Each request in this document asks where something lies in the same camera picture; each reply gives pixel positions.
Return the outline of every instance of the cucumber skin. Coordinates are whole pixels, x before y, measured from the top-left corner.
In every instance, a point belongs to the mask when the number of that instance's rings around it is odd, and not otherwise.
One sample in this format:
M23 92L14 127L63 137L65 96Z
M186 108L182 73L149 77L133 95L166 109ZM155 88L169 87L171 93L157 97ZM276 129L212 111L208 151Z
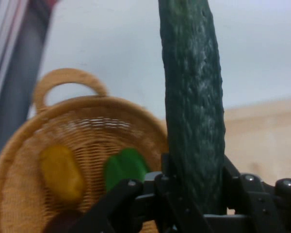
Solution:
M159 0L170 154L204 214L225 214L222 77L207 0Z

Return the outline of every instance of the bell pepper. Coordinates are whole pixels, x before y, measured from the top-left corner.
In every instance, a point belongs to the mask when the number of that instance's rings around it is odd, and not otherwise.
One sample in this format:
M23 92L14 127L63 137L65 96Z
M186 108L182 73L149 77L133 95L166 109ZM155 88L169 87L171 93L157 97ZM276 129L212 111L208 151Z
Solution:
M144 181L150 172L143 156L134 148L126 148L111 156L104 164L104 180L106 191L111 190L122 179L138 179Z

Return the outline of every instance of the white wall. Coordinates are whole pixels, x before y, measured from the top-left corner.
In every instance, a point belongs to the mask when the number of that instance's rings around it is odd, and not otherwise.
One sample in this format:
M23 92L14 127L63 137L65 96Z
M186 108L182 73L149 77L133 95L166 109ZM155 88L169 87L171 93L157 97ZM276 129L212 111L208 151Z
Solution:
M224 106L291 97L291 0L210 0ZM157 0L63 0L54 9L40 76L62 67L100 77L111 94L163 118ZM59 87L49 103L89 94Z

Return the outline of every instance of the bolt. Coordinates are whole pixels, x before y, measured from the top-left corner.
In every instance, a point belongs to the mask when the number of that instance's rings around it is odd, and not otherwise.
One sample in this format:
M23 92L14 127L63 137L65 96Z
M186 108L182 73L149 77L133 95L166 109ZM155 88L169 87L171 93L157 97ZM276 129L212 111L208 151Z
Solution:
M286 186L291 186L291 181L284 180L283 184L286 185Z
M136 182L135 181L130 180L128 182L128 186L135 186L135 185L136 185Z
M245 176L245 179L248 180L248 181L253 181L254 180L254 176L252 176L252 175L246 175Z

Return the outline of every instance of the woven basket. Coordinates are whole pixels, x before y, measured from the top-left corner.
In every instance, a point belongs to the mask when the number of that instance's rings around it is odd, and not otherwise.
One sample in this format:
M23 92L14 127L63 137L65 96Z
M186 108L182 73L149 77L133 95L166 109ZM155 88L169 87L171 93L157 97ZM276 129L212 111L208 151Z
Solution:
M46 106L46 93L64 83L87 85L97 96ZM86 192L78 209L83 212L104 195L103 164L121 149L136 148L153 171L161 169L161 153L168 151L165 127L140 106L109 97L95 76L55 70L37 85L34 104L38 114L12 136L0 155L0 232L42 232L64 209L45 188L39 170L39 153L52 144L71 148L82 169ZM154 222L145 223L142 232L157 232Z

